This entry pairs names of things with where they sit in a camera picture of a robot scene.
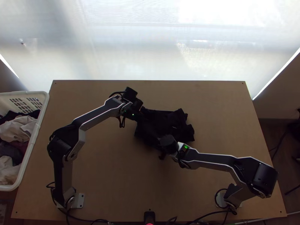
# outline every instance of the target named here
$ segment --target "white cloth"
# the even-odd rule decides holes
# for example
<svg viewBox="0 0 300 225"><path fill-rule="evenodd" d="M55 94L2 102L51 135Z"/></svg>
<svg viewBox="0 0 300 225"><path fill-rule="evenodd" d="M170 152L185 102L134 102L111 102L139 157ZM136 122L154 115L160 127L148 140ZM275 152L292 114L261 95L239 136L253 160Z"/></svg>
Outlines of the white cloth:
<svg viewBox="0 0 300 225"><path fill-rule="evenodd" d="M0 185L12 185L16 182L21 164L12 166L12 158L0 157Z"/></svg>
<svg viewBox="0 0 300 225"><path fill-rule="evenodd" d="M28 115L17 116L11 121L7 121L0 125L0 138L7 142L29 141L37 119Z"/></svg>

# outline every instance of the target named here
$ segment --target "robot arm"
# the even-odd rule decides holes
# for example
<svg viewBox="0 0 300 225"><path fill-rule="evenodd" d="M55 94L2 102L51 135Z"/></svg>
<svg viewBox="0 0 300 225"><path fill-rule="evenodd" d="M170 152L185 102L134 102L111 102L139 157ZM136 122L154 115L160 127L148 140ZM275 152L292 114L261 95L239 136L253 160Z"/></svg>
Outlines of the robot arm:
<svg viewBox="0 0 300 225"><path fill-rule="evenodd" d="M83 206L83 202L77 204L79 197L72 187L72 163L85 143L85 131L109 117L116 117L119 121L120 116L135 121L144 119L140 113L143 102L136 97L136 91L127 87L125 91L113 94L103 106L74 119L70 125L59 128L50 136L47 151L53 161L55 181L52 197L66 209ZM237 185L230 184L223 199L232 210L244 200L254 196L268 198L273 192L278 173L257 159L199 153L184 143L176 142L172 135L161 138L160 144L182 168L195 170L205 167L230 172Z"/></svg>
<svg viewBox="0 0 300 225"><path fill-rule="evenodd" d="M62 207L71 208L78 197L72 187L72 164L85 143L85 131L109 117L133 116L143 104L136 95L137 92L126 88L121 96L110 97L103 106L77 117L70 125L59 128L50 136L47 151L54 166L55 189L52 196Z"/></svg>
<svg viewBox="0 0 300 225"><path fill-rule="evenodd" d="M253 157L200 153L184 143L176 142L171 135L163 137L160 144L182 168L195 170L204 167L229 172L237 185L229 185L223 200L232 211L242 201L254 196L271 197L278 172L268 164Z"/></svg>

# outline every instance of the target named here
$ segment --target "white laundry basket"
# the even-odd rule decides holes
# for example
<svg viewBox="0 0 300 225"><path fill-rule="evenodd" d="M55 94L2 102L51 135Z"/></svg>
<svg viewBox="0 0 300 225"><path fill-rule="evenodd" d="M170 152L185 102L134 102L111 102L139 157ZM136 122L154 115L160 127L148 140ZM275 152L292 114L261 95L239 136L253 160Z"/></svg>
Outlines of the white laundry basket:
<svg viewBox="0 0 300 225"><path fill-rule="evenodd" d="M0 191L12 191L20 185L33 146L35 145L48 101L49 94L44 91L14 91L0 93L0 114L2 116L5 116L9 110L16 113L30 113L34 110L40 110L39 118L37 119L30 137L16 182L12 185L0 185Z"/></svg>

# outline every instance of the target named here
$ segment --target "wooden board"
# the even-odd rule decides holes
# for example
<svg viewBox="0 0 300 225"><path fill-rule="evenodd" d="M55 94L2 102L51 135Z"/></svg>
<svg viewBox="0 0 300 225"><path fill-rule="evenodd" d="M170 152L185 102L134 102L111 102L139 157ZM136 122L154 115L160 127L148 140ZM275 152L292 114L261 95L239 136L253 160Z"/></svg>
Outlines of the wooden board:
<svg viewBox="0 0 300 225"><path fill-rule="evenodd" d="M129 86L144 106L188 113L195 129L190 145L205 153L253 156L272 165L266 143L244 82L239 81L54 81L36 144L19 187L12 217L65 220L45 185L54 180L47 154L49 136L74 118L101 105L115 91ZM83 219L142 221L149 209L157 221L178 216L190 221L218 211L214 195L233 182L229 173L205 168L181 169L171 158L158 159L156 150L134 137L136 123L120 129L109 118L90 129L86 144L73 164L73 186L85 193ZM269 199L252 198L228 219L286 216L278 184ZM208 219L222 220L223 214Z"/></svg>

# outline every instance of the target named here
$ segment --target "black garment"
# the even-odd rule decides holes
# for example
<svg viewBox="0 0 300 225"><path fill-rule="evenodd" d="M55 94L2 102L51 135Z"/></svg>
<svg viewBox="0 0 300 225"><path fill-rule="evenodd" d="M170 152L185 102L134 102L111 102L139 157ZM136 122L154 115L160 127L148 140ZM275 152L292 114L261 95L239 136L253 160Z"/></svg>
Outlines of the black garment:
<svg viewBox="0 0 300 225"><path fill-rule="evenodd" d="M6 141L0 143L0 157L9 156L12 158L13 166L19 165L23 160L23 155L16 147Z"/></svg>
<svg viewBox="0 0 300 225"><path fill-rule="evenodd" d="M163 151L159 139L167 134L183 143L195 140L192 125L186 124L188 114L185 114L182 109L171 112L142 107L140 111L143 117L138 120L134 136L143 139L146 145Z"/></svg>
<svg viewBox="0 0 300 225"><path fill-rule="evenodd" d="M31 117L37 119L39 117L39 114L40 114L40 110L39 109L37 109L37 110L35 110L33 112L30 112L30 113L27 113L27 114L26 113L22 113L22 112L13 112L13 111L9 110L8 113L4 117L2 117L0 119L0 125L4 124L6 121L13 120L17 116L31 116Z"/></svg>

